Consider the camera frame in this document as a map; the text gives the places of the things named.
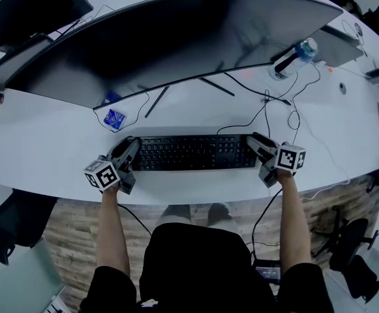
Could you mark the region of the blue patterned packet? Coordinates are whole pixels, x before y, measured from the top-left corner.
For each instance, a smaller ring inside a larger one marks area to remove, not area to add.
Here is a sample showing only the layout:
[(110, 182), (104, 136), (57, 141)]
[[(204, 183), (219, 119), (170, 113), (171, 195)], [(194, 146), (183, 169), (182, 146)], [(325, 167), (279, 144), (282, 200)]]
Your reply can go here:
[(125, 120), (126, 120), (125, 115), (123, 115), (122, 113), (117, 112), (113, 109), (109, 109), (109, 111), (106, 114), (103, 122), (106, 126), (112, 128), (114, 130), (121, 130)]

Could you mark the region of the flat black monitor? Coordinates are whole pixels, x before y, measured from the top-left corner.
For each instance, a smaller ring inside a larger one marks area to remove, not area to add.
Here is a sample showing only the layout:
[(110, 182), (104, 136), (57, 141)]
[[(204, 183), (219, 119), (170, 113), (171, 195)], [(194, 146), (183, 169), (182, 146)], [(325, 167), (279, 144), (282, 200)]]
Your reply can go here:
[(92, 10), (88, 0), (0, 0), (0, 51), (53, 33)]

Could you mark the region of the frosted glass panel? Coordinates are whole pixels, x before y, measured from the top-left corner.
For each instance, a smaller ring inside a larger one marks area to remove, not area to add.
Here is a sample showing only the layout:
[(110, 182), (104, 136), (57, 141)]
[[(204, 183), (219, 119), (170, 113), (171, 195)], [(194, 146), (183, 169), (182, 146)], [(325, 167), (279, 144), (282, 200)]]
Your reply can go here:
[(63, 289), (45, 238), (0, 263), (0, 313), (43, 313)]

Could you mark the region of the person's black shirt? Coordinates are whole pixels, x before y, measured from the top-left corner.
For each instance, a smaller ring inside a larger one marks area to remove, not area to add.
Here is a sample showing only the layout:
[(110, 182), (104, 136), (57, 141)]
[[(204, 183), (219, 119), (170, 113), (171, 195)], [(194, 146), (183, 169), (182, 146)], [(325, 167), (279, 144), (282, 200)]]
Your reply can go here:
[(95, 270), (80, 313), (334, 313), (322, 270), (291, 267), (278, 293), (252, 267), (235, 233), (169, 223), (145, 250), (139, 286), (111, 267)]

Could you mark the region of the black monitor stand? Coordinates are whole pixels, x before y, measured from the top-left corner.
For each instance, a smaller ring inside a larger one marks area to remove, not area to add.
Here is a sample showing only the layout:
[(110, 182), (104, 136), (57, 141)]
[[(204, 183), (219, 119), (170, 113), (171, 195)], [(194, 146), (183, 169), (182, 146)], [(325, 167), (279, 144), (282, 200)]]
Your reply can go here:
[[(227, 95), (230, 95), (232, 97), (235, 96), (235, 94), (225, 88), (223, 88), (222, 86), (216, 84), (215, 82), (212, 82), (210, 80), (208, 80), (207, 78), (199, 78), (199, 80), (201, 82), (204, 82), (216, 89), (218, 89), (219, 91), (222, 91), (224, 93), (226, 93)], [(151, 105), (151, 107), (148, 109), (147, 113), (144, 115), (145, 118), (148, 118), (149, 115), (151, 114), (151, 112), (154, 110), (155, 106), (159, 103), (159, 101), (162, 99), (162, 97), (166, 94), (167, 90), (169, 89), (170, 87), (169, 86), (166, 86), (160, 93), (160, 95), (156, 98), (156, 100), (154, 101), (154, 103)]]

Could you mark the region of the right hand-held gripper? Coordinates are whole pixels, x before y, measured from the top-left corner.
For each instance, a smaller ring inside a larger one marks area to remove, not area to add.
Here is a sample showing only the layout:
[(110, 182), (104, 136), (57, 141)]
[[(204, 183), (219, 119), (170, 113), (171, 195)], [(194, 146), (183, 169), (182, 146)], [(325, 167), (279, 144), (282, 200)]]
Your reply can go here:
[(277, 183), (277, 168), (294, 173), (303, 167), (306, 149), (302, 147), (279, 145), (271, 138), (256, 132), (246, 137), (246, 143), (261, 162), (259, 178), (267, 188)]

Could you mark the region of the person's right forearm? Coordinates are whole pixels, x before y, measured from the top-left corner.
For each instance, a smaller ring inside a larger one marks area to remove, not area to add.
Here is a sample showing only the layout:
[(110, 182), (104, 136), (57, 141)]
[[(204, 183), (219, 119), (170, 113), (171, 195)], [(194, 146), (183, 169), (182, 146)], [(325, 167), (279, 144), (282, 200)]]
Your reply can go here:
[(293, 174), (277, 169), (277, 180), (282, 187), (280, 263), (284, 274), (295, 265), (312, 262), (311, 236)]

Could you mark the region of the black mesh office chair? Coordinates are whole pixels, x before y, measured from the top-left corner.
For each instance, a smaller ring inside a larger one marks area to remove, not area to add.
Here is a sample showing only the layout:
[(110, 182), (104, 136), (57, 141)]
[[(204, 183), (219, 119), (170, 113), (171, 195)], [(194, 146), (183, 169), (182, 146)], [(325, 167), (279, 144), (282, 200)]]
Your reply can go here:
[(33, 248), (41, 239), (57, 198), (14, 189), (0, 205), (0, 263), (16, 246)]
[(353, 299), (362, 298), (368, 303), (379, 291), (379, 280), (357, 251), (363, 243), (371, 248), (376, 237), (365, 236), (369, 227), (366, 218), (349, 221), (341, 216), (340, 207), (334, 206), (333, 210), (335, 222), (330, 233), (312, 230), (313, 234), (325, 237), (327, 241), (311, 256), (315, 258), (324, 251), (330, 252), (329, 269), (344, 277)]

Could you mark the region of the black device with screen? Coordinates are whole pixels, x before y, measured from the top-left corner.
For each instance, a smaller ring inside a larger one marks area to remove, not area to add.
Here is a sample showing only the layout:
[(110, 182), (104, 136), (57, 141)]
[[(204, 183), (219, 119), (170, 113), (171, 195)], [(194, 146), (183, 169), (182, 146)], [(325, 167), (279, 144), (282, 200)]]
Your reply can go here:
[(281, 264), (279, 260), (255, 259), (252, 266), (268, 283), (280, 284)]

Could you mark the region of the curved black monitor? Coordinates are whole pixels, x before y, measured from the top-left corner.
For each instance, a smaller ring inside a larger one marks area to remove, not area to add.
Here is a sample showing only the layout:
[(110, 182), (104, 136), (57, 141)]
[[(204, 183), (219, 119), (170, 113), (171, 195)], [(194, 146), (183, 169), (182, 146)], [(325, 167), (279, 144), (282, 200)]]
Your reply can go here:
[(86, 108), (186, 80), (268, 65), (341, 14), (315, 0), (150, 0), (56, 40), (6, 88)]

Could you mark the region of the clear water bottle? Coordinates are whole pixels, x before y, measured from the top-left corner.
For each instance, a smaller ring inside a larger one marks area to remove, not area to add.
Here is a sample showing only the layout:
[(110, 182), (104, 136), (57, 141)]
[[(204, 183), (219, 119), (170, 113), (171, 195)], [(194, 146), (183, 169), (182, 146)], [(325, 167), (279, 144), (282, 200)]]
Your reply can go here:
[(269, 74), (275, 80), (285, 80), (309, 64), (317, 53), (317, 42), (313, 38), (307, 38), (277, 59), (270, 66)]

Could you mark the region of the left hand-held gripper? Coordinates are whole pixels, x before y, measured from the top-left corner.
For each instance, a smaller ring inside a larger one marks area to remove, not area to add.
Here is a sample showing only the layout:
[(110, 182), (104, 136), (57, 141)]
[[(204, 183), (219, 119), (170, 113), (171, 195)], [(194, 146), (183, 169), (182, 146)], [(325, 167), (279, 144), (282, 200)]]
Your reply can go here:
[(139, 138), (129, 136), (117, 142), (106, 156), (100, 155), (83, 170), (89, 184), (101, 192), (118, 184), (120, 191), (130, 194), (136, 182), (130, 164), (139, 149)]

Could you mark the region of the black keyboard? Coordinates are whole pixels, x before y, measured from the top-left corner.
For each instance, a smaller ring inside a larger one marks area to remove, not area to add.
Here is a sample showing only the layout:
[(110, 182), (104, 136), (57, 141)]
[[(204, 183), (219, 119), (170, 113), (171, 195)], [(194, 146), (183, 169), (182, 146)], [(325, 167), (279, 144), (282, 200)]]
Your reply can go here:
[(253, 168), (256, 153), (246, 135), (144, 136), (132, 161), (135, 171)]

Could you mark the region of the person's left forearm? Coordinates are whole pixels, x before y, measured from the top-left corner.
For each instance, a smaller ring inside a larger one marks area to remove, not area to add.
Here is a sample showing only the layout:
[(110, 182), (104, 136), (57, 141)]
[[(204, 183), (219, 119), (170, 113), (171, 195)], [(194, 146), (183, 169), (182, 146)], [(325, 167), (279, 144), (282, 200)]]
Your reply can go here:
[(130, 276), (129, 255), (117, 204), (119, 185), (102, 193), (97, 233), (97, 266), (112, 267)]

